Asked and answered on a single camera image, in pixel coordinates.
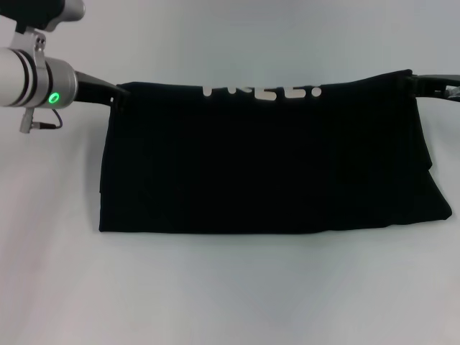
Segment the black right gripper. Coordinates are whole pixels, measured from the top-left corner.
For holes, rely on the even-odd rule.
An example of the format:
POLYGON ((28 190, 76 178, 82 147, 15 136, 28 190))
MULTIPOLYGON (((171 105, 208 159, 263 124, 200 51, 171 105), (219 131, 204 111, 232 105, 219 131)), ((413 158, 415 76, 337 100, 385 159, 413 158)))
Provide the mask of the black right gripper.
POLYGON ((411 98, 439 98, 459 101, 460 75, 411 75, 404 89, 411 98))

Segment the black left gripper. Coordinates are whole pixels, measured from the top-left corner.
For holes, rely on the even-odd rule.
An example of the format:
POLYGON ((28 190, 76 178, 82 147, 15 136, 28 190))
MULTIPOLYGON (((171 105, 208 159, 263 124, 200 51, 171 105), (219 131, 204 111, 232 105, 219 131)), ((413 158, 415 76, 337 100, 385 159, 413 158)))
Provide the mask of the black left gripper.
POLYGON ((74 101, 110 106, 116 112, 124 110, 130 96, 128 90, 79 71, 75 76, 78 88, 74 101))

